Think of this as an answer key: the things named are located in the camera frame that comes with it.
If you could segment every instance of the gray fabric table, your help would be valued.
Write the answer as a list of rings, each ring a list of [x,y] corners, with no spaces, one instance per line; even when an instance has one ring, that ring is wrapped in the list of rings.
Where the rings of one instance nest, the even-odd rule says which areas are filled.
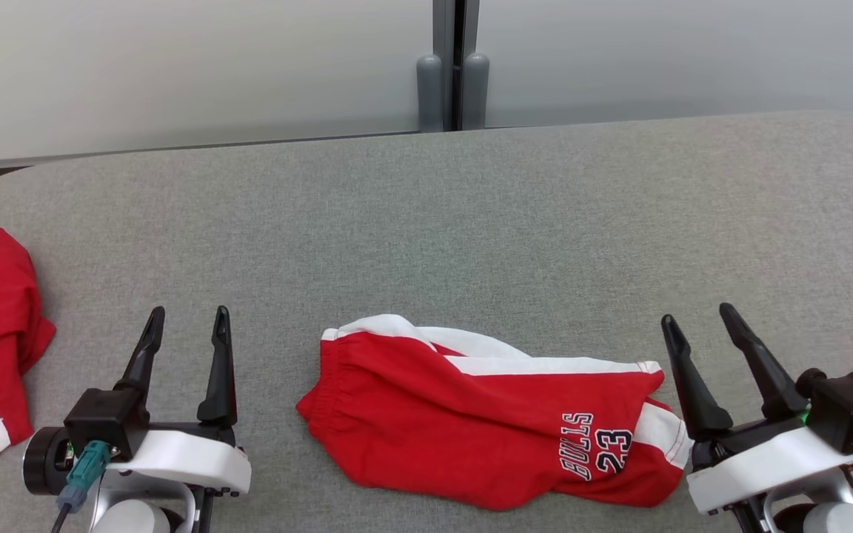
[[[0,178],[58,334],[27,375],[36,427],[121,374],[167,308],[149,408],[192,420],[217,304],[233,314],[252,493],[214,532],[734,531],[685,488],[656,509],[548,495],[494,513],[353,486],[295,402],[321,331],[376,313],[533,355],[666,364],[673,313],[738,422],[761,400],[718,317],[731,301],[793,375],[853,370],[853,114],[804,112],[109,155]],[[672,381],[660,400],[677,405]],[[0,531],[50,498],[0,456]],[[86,513],[65,531],[84,530]]]

